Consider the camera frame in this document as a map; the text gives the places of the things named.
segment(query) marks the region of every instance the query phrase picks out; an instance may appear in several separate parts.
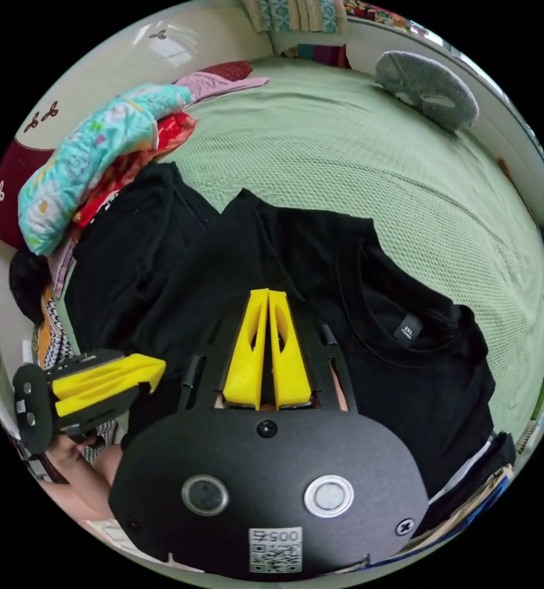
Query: gray plush toy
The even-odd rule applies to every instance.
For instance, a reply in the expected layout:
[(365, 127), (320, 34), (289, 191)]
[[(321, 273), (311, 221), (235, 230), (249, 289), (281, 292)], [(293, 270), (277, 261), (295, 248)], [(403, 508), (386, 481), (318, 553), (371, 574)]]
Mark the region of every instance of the gray plush toy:
[(421, 55), (384, 52), (376, 63), (376, 82), (450, 133), (478, 118), (470, 88), (451, 69)]

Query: black clothing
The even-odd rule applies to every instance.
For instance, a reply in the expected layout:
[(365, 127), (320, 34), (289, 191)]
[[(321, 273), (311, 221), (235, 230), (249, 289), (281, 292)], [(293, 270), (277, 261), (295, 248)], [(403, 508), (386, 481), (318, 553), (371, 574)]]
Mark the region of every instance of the black clothing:
[(80, 348), (167, 361), (158, 389), (131, 408), (123, 448), (176, 411), (202, 332), (255, 288), (286, 291), (321, 315), (345, 356), (359, 413), (405, 442), (430, 497), (491, 434), (494, 380), (472, 311), (398, 268), (372, 220), (276, 208), (247, 190), (216, 215), (175, 166), (159, 164), (90, 229), (66, 294)]
[(476, 489), (485, 484), (491, 474), (508, 464), (514, 464), (516, 457), (511, 434), (495, 435), (485, 454), (472, 465), (460, 483), (429, 506), (427, 515), (413, 535), (420, 536), (447, 520), (459, 506), (470, 499)]
[(51, 279), (47, 259), (26, 248), (20, 249), (10, 261), (8, 278), (18, 308), (25, 317), (39, 326), (44, 320), (40, 296)]

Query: mesh texture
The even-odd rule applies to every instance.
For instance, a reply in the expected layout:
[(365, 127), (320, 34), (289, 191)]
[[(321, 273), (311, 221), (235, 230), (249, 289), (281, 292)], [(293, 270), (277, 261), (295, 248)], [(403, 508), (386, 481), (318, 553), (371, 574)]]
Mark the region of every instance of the mesh texture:
[(518, 439), (544, 374), (544, 250), (495, 158), (368, 75), (281, 57), (252, 66), (270, 82), (190, 107), (196, 130), (165, 161), (218, 210), (247, 188), (276, 206), (374, 218), (403, 270), (475, 312), (496, 430)]

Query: maroon cushion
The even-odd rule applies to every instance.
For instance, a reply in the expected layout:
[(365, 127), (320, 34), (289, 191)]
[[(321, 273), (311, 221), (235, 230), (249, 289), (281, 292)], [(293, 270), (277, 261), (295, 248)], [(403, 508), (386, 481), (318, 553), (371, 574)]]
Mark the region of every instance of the maroon cushion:
[(0, 162), (0, 239), (16, 249), (25, 244), (18, 227), (18, 192), (52, 155), (52, 149), (25, 147), (15, 138)]
[(230, 82), (238, 82), (245, 80), (253, 69), (248, 61), (227, 61), (216, 66), (205, 67), (199, 71), (219, 75)]

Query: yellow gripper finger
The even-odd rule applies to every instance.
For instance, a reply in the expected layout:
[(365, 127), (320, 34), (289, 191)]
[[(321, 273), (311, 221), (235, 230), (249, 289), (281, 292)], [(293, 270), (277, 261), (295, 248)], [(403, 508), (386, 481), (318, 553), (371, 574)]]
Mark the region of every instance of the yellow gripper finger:
[(163, 360), (142, 354), (131, 354), (54, 380), (53, 394), (59, 399), (55, 403), (55, 410), (59, 417), (65, 417), (123, 393), (142, 382), (149, 383), (153, 392), (165, 370), (166, 363)]
[(267, 288), (251, 291), (223, 388), (224, 401), (228, 404), (259, 410), (268, 293)]
[(308, 405), (310, 384), (286, 293), (270, 290), (269, 307), (276, 409)]

